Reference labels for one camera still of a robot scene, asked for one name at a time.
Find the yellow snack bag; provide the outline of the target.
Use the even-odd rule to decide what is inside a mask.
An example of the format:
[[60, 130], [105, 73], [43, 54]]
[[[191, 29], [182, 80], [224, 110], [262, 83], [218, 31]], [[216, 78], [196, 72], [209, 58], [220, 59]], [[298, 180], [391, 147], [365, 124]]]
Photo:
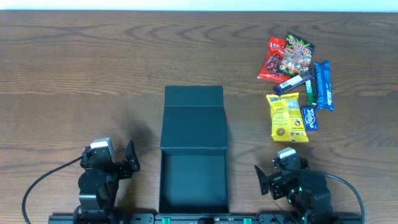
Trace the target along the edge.
[[271, 113], [271, 136], [280, 142], [309, 142], [299, 105], [299, 93], [266, 95]]

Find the dark green box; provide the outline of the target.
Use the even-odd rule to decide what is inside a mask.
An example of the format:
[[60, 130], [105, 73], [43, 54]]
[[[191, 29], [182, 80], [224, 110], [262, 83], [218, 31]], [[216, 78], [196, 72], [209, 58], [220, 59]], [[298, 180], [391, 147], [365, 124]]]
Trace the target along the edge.
[[222, 86], [165, 88], [160, 150], [160, 213], [229, 213]]

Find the blue cookie roll pack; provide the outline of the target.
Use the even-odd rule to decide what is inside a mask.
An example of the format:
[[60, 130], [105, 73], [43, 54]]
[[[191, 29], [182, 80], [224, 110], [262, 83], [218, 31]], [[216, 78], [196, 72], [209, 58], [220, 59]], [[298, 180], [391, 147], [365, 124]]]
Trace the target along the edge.
[[331, 86], [330, 62], [313, 62], [315, 78], [317, 81], [317, 109], [334, 111], [333, 94]]

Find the red candy bag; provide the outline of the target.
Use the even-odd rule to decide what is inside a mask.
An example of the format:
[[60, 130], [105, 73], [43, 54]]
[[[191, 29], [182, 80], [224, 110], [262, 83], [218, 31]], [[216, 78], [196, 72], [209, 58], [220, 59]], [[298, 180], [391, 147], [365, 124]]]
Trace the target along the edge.
[[271, 37], [268, 41], [268, 53], [266, 60], [258, 74], [258, 79], [270, 80], [276, 83], [283, 83], [290, 79], [289, 75], [279, 70], [280, 63], [284, 57], [286, 40]]

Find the black Haribo candy bag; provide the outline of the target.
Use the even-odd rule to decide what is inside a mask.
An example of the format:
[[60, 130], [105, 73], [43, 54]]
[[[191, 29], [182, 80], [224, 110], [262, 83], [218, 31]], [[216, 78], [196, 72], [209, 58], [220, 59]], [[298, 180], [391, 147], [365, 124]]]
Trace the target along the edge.
[[291, 77], [307, 72], [314, 51], [314, 44], [288, 32], [284, 56], [280, 62], [279, 71]]

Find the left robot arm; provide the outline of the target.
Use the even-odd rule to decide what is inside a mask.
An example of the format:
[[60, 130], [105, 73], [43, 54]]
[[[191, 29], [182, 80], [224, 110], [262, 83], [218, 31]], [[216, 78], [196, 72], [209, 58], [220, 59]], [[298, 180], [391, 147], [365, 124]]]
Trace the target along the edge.
[[94, 140], [84, 148], [80, 165], [85, 172], [78, 179], [80, 206], [75, 209], [73, 223], [120, 223], [123, 216], [114, 211], [119, 181], [130, 179], [140, 171], [134, 141], [124, 151], [126, 159], [113, 161], [110, 138]]

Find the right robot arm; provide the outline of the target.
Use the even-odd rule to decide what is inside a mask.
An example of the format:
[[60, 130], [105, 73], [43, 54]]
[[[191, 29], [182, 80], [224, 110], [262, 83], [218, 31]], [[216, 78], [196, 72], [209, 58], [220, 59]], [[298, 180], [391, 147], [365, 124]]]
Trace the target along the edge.
[[333, 208], [326, 178], [311, 173], [308, 160], [299, 156], [277, 157], [273, 162], [280, 171], [271, 175], [254, 167], [261, 194], [270, 194], [274, 200], [286, 198], [294, 208], [292, 219], [296, 223], [332, 223]]

